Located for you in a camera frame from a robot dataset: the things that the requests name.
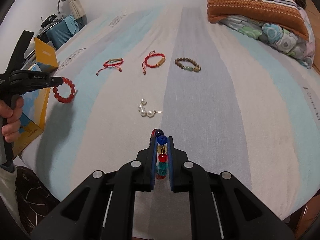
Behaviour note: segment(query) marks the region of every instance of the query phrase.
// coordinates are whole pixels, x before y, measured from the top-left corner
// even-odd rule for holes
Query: red bead
[[[160,176],[159,174],[156,175],[157,179],[165,179],[165,175],[164,176]]]
[[[160,162],[165,163],[168,159],[168,156],[166,154],[159,154],[158,159]]]

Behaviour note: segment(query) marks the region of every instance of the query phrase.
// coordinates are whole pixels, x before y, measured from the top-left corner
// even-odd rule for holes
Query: mattress
[[[95,170],[115,171],[135,159],[155,128],[207,171],[230,171],[281,219],[318,191],[320,76],[262,42],[210,24],[205,9],[110,13],[57,51],[56,75],[71,79],[77,94],[62,104],[51,93],[44,133],[21,157],[55,197],[62,200]],[[153,50],[166,61],[144,75],[141,64]],[[174,63],[180,57],[201,71],[180,69]],[[124,59],[122,72],[97,76],[112,58]],[[59,92],[67,95],[68,88]],[[141,117],[141,98],[147,110],[163,113]],[[153,192],[137,192],[133,236],[191,239],[188,202],[188,194],[170,192],[167,178]]]

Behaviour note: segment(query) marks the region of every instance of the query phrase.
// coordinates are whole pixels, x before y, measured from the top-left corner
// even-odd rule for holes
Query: red beaded bracelet
[[[122,72],[122,69],[121,69],[121,64],[123,63],[123,59],[122,58],[115,58],[115,59],[109,59],[108,61],[106,61],[104,64],[103,64],[103,68],[99,69],[98,72],[96,73],[96,75],[98,76],[99,75],[99,72],[101,70],[104,70],[106,69],[107,67],[114,67],[116,69],[119,70],[119,72]]]
[[[162,56],[162,59],[155,65],[149,65],[147,60],[151,57],[156,57],[156,56]],[[155,68],[155,67],[160,67],[165,61],[165,56],[162,53],[156,53],[155,50],[153,50],[152,52],[149,53],[148,56],[146,56],[146,58],[144,59],[144,62],[142,63],[142,69],[143,69],[143,74],[146,74],[146,67],[150,67],[150,68]]]
[[[63,98],[62,96],[60,96],[60,94],[58,93],[58,88],[57,87],[54,87],[52,89],[52,92],[54,93],[54,97],[59,101],[59,102],[62,102],[62,103],[70,103],[71,100],[75,97],[75,93],[76,93],[76,90],[75,90],[75,85],[72,83],[72,81],[68,78],[65,78],[63,77],[62,78],[63,82],[65,84],[67,84],[70,88],[71,88],[71,94],[69,95],[68,98]]]

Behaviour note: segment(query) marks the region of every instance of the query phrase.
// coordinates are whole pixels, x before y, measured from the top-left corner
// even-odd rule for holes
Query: hand
[[[16,101],[16,108],[11,109],[6,103],[0,100],[0,116],[7,118],[8,124],[2,127],[2,135],[8,143],[12,143],[20,136],[20,120],[22,115],[23,98],[19,97]]]

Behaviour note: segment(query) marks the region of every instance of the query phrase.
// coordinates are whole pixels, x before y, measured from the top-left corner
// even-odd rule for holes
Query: blue bead
[[[167,170],[158,170],[158,174],[159,174],[160,176],[164,176],[164,175],[167,174]]]
[[[159,170],[165,170],[167,168],[167,163],[159,162],[158,167]]]
[[[168,141],[167,137],[165,135],[160,135],[157,139],[158,144],[164,145]]]
[[[164,135],[164,132],[161,129],[155,131],[155,136],[158,138],[160,135]]]

